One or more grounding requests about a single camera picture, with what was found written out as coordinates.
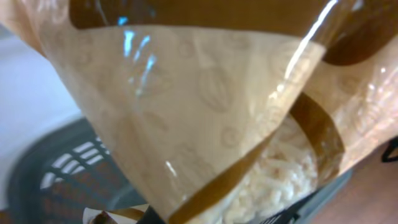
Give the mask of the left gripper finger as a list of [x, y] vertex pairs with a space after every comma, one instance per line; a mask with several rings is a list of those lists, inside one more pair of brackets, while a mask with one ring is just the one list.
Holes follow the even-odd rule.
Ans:
[[301, 199], [297, 203], [293, 204], [288, 209], [277, 213], [273, 217], [261, 221], [261, 224], [291, 224], [296, 222], [300, 218], [299, 210], [303, 208], [316, 194], [317, 192], [310, 194], [304, 199]]

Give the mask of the grey plastic shopping basket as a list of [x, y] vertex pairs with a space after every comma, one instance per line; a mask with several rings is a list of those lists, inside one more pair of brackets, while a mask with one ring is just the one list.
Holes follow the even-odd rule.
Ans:
[[[261, 223], [317, 194], [294, 223], [308, 223], [350, 180], [333, 179], [299, 127], [287, 119], [242, 184], [195, 223]], [[19, 161], [7, 196], [15, 223], [161, 223], [120, 171], [90, 124], [80, 119], [34, 144]]]

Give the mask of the beige brown snack bag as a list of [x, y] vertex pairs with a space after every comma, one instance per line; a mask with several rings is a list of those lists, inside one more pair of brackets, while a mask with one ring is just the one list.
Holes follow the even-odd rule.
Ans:
[[2, 0], [167, 223], [269, 217], [397, 134], [397, 2]]

